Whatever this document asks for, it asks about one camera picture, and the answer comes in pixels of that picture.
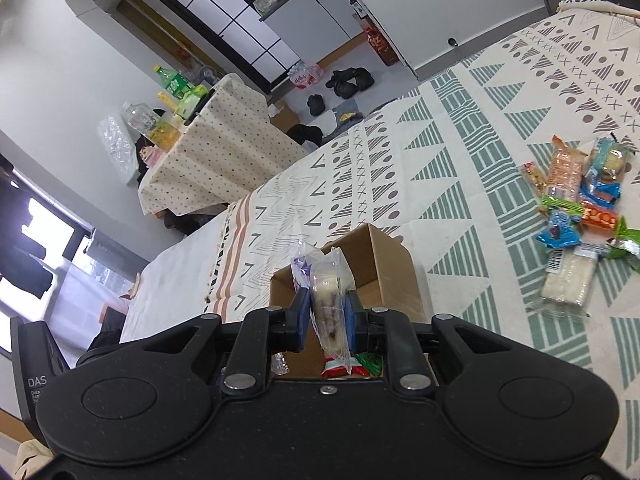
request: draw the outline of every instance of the beige fabric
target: beige fabric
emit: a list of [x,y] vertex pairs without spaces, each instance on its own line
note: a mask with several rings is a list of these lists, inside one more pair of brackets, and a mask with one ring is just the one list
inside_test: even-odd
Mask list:
[[43,468],[53,459],[48,447],[44,447],[37,440],[27,440],[20,444],[15,459],[14,479],[23,480]]
[[175,146],[142,179],[145,213],[177,215],[233,202],[306,152],[269,122],[264,96],[228,74]]

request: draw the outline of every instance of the yellow liquid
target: yellow liquid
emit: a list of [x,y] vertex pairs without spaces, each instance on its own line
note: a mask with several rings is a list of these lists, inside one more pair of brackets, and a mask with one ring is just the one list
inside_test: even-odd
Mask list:
[[148,133],[147,137],[158,148],[168,152],[180,138],[180,131],[168,122],[160,120],[156,123],[156,127]]

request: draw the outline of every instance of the black shoe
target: black shoe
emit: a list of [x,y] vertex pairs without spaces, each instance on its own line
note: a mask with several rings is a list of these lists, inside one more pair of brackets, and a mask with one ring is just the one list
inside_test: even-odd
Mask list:
[[348,81],[349,79],[353,79],[355,77],[354,68],[347,68],[346,70],[334,70],[334,74],[331,76],[331,79],[327,81],[325,86],[327,88],[333,88],[340,81]]
[[358,91],[358,87],[347,81],[338,81],[334,86],[334,93],[343,99],[350,99]]
[[354,72],[354,77],[356,78],[356,86],[358,87],[358,90],[360,92],[365,91],[367,88],[372,86],[373,83],[376,82],[375,79],[372,78],[369,70],[367,70],[366,68],[360,67],[354,70]]
[[326,106],[324,106],[324,100],[322,96],[319,94],[312,95],[306,101],[306,105],[309,107],[309,111],[313,117],[318,117],[322,112],[326,110]]

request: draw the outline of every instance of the barcode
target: barcode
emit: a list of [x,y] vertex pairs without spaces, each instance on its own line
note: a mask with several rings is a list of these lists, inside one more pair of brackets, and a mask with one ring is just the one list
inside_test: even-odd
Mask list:
[[563,249],[556,249],[549,255],[549,261],[546,264],[546,272],[552,272],[553,274],[559,274],[562,267],[562,256],[564,255]]

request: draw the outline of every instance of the white bed sheet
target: white bed sheet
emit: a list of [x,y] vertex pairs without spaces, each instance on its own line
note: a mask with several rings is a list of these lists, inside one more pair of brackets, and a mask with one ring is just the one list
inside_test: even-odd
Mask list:
[[226,211],[216,216],[146,266],[120,342],[149,337],[202,314],[226,216]]

